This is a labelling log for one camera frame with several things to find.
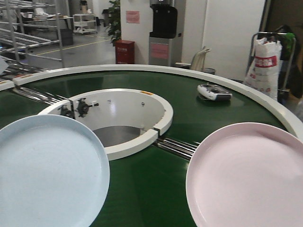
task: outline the white remote control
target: white remote control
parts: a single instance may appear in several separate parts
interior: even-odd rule
[[[232,98],[232,93],[219,85],[200,84],[198,92],[205,98],[213,101],[224,101]]]

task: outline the red box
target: red box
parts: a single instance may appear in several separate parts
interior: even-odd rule
[[[134,64],[134,41],[118,40],[116,45],[116,64]]]

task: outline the cabinet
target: cabinet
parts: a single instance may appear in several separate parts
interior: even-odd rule
[[[134,64],[134,41],[118,40],[116,45],[116,64]]]
[[[74,14],[74,33],[97,33],[97,23],[94,14]]]

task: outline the green conveyor belt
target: green conveyor belt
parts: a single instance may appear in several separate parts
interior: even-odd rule
[[[237,122],[262,122],[285,129],[261,105],[231,91],[228,102],[198,98],[197,86],[206,81],[145,71],[104,71],[44,79],[24,85],[64,97],[107,88],[153,92],[170,102],[173,123],[164,136],[193,143],[213,131]],[[0,92],[0,127],[33,115],[46,106],[8,91]],[[105,205],[92,227],[195,226],[186,201],[188,161],[153,145],[110,161],[111,180]]]

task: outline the pink plate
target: pink plate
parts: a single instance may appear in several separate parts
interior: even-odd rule
[[[266,124],[223,127],[190,160],[186,193],[199,227],[301,227],[303,144]]]

